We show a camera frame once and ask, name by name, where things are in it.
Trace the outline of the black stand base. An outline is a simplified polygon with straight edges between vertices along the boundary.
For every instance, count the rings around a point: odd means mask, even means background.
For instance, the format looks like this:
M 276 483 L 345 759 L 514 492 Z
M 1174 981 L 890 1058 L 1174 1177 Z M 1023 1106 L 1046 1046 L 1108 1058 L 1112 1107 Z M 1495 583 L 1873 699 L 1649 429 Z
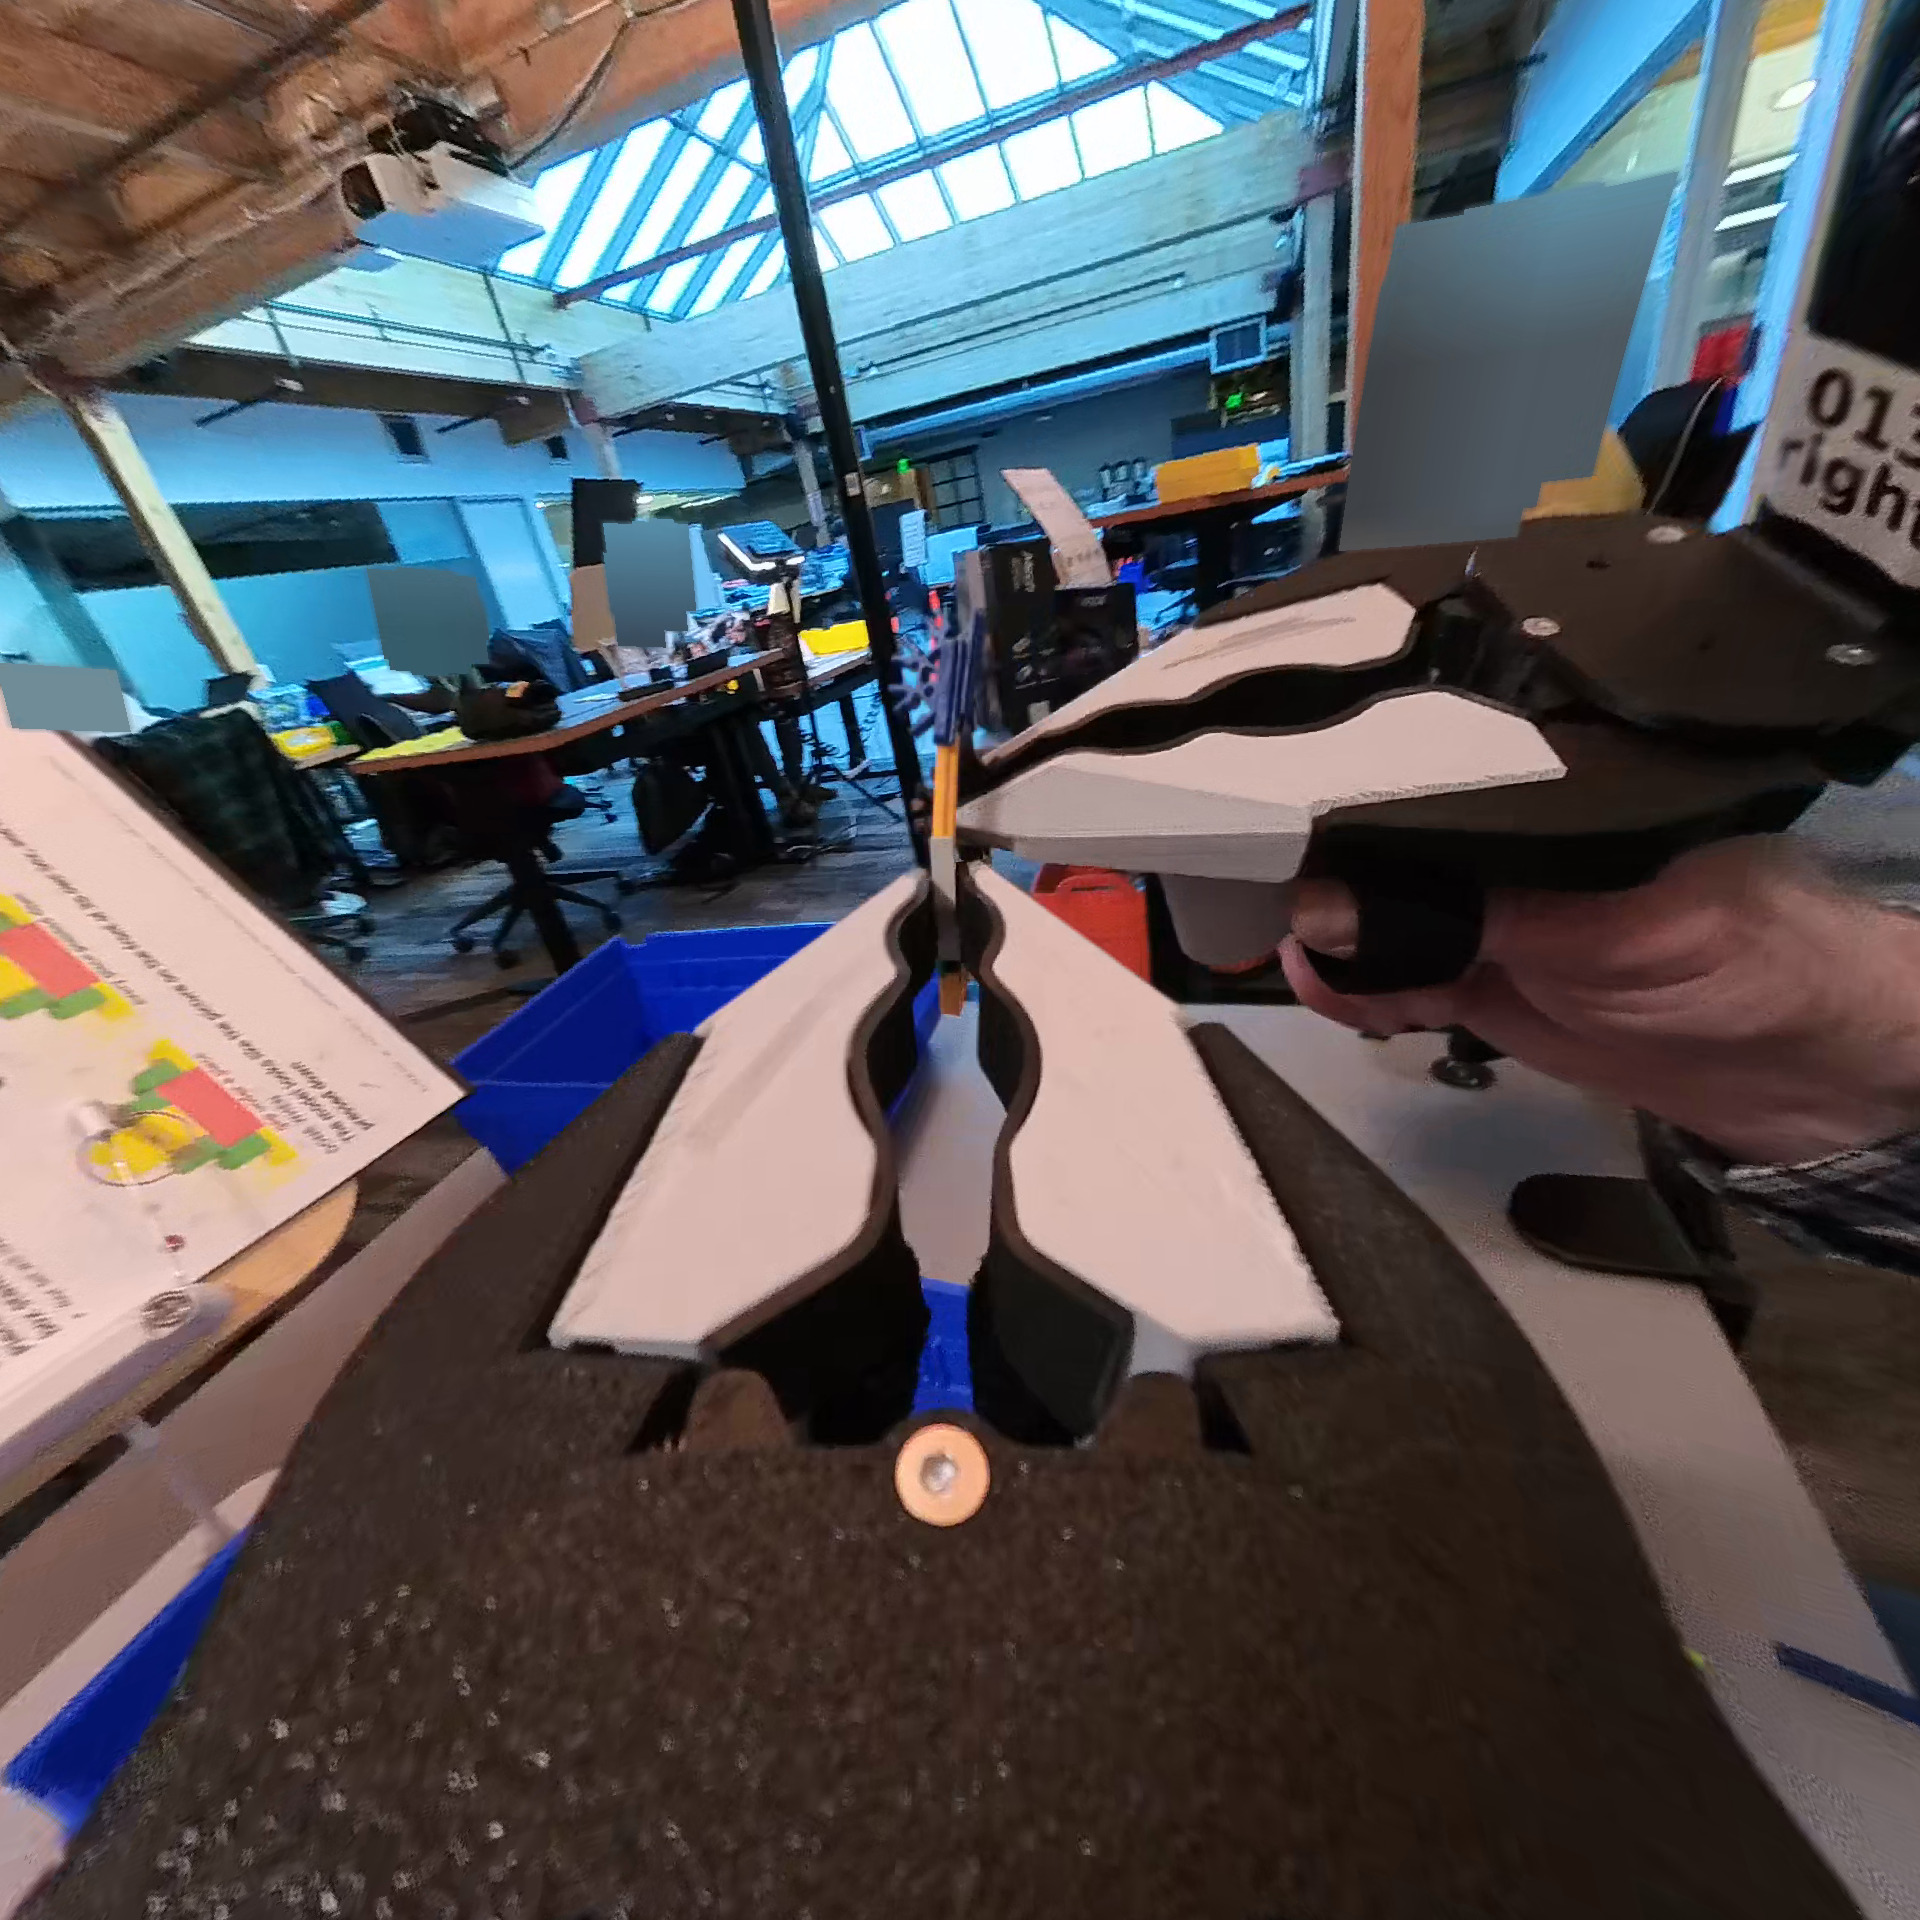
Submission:
M 1571 1268 L 1689 1286 L 1727 1342 L 1746 1345 L 1755 1289 L 1719 1199 L 1686 1167 L 1533 1173 L 1509 1188 L 1508 1221 L 1526 1247 Z

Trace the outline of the building instruction sheet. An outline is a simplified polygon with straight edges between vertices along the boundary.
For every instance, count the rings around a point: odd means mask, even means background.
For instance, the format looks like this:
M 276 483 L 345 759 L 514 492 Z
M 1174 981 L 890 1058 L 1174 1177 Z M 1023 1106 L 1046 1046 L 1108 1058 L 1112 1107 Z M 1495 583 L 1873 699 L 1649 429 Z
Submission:
M 4 724 L 2 1460 L 234 1310 L 227 1270 L 462 1081 L 89 745 Z

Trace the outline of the black metal pole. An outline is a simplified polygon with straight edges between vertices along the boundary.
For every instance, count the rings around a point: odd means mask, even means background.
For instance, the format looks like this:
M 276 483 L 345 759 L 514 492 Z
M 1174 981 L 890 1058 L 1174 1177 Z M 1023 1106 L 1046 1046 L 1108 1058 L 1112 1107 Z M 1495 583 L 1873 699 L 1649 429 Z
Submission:
M 869 631 L 869 655 L 882 690 L 882 715 L 892 740 L 899 805 L 913 856 L 926 867 L 930 802 L 926 797 L 919 745 L 913 744 L 913 733 L 908 729 L 899 703 L 906 697 L 899 647 L 883 587 L 870 506 L 866 497 L 855 429 L 848 412 L 848 390 L 810 222 L 810 198 L 788 114 L 775 20 L 770 1 L 732 1 L 731 7 L 746 82 L 754 95 L 767 176 L 775 190 L 775 214 L 788 261 L 791 294 L 797 307 L 810 387 L 818 404 L 821 429 L 827 436 L 832 496 L 846 527 L 861 614 Z

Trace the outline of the person's right hand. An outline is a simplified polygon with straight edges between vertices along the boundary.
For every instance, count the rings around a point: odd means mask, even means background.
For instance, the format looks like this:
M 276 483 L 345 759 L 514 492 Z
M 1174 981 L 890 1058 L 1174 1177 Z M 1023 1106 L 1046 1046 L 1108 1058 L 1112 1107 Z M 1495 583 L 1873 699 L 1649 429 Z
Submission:
M 1473 968 L 1440 989 L 1336 993 L 1318 961 L 1356 935 L 1339 882 L 1298 886 L 1277 956 L 1312 1012 L 1372 1036 L 1465 1027 L 1734 1162 L 1914 1132 L 1918 918 L 1786 840 L 1687 853 L 1632 892 L 1495 892 Z

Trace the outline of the blue toy rod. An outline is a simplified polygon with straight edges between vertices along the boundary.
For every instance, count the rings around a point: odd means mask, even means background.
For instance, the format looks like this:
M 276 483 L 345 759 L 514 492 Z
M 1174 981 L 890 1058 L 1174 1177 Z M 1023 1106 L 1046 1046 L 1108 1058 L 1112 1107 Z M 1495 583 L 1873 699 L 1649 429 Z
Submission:
M 1772 1651 L 1777 1663 L 1812 1685 L 1850 1697 L 1856 1706 L 1867 1706 L 1903 1726 L 1918 1728 L 1918 1640 L 1911 1636 L 1893 1640 L 1893 1663 L 1902 1670 L 1902 1681 L 1890 1685 L 1880 1676 L 1859 1671 L 1830 1659 L 1824 1659 L 1802 1645 L 1773 1640 Z

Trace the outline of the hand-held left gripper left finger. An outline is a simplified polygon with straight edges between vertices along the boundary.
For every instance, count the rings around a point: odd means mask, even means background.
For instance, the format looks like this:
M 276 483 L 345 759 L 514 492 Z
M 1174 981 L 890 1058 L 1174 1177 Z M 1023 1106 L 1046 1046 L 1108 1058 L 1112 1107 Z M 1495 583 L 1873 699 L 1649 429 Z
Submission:
M 928 1311 L 892 1120 L 930 974 L 911 873 L 703 1020 L 548 1340 L 756 1372 L 791 1419 L 899 1419 Z

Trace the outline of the white ceiling projector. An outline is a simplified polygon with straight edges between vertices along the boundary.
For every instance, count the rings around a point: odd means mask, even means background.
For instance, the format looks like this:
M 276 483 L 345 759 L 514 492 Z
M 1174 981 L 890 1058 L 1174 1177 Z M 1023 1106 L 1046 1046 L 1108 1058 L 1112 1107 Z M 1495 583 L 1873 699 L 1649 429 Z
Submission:
M 358 247 L 484 271 L 540 245 L 548 217 L 467 108 L 409 95 L 342 163 L 337 198 Z

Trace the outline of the blue connector orange rod piece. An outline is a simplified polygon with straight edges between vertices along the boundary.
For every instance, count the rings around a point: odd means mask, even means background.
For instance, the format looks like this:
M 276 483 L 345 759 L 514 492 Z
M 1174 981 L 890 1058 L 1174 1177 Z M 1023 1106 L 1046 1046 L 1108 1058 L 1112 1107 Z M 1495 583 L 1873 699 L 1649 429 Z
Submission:
M 992 665 L 989 614 L 979 567 L 954 566 L 952 631 L 941 638 L 930 690 L 934 789 L 928 820 L 928 886 L 934 909 L 934 973 L 941 1016 L 966 1008 L 966 960 L 958 929 L 958 805 L 972 736 L 986 715 Z

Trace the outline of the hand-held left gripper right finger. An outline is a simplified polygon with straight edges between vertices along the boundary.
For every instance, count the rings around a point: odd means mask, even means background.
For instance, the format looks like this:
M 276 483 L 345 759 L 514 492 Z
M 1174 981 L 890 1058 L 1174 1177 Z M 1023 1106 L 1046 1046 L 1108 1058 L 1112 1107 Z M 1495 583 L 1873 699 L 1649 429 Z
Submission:
M 967 1300 L 986 1419 L 1102 1419 L 1138 1377 L 1326 1349 L 1328 1294 L 1174 1000 L 1006 877 L 962 878 L 1001 1102 Z

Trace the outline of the person's right forearm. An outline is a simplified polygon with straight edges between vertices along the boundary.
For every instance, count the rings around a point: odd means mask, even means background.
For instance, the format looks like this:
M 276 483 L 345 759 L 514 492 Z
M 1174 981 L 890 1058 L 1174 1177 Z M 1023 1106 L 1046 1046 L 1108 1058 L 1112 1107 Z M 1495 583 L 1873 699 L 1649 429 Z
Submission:
M 1918 1132 L 1815 1160 L 1723 1162 L 1713 1180 L 1736 1213 L 1808 1255 L 1918 1281 Z

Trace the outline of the red crate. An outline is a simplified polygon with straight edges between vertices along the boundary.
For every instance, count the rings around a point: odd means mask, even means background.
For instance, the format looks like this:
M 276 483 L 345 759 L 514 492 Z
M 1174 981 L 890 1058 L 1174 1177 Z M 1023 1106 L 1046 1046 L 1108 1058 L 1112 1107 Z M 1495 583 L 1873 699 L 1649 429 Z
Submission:
M 1084 935 L 1106 956 L 1146 984 L 1152 981 L 1149 909 L 1138 877 L 1046 860 L 1029 892 L 1037 904 Z

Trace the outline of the black product carton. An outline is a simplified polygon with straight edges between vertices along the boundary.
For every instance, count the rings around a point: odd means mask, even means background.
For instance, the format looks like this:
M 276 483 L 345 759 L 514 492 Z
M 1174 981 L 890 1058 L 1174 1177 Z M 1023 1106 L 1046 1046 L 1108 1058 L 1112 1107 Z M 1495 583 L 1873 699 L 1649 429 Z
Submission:
M 1050 545 L 997 539 L 954 558 L 958 637 L 972 643 L 972 729 L 1015 736 L 1139 651 L 1130 582 L 1065 587 Z

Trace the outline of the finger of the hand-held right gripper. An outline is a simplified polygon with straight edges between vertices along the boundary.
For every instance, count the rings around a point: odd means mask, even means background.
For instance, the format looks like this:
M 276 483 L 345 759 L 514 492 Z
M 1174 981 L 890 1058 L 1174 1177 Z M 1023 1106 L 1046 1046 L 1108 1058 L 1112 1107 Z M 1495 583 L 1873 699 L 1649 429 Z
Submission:
M 1286 882 L 1329 810 L 1566 772 L 1530 720 L 1465 694 L 1410 690 L 1305 733 L 1199 733 L 1138 753 L 1072 747 L 962 802 L 954 827 L 959 840 L 1027 860 Z
M 1406 657 L 1414 617 L 1414 601 L 1393 587 L 1362 583 L 1194 626 L 989 747 L 980 766 L 1027 770 L 1076 747 L 1162 745 L 1256 717 L 1288 673 L 1341 678 Z

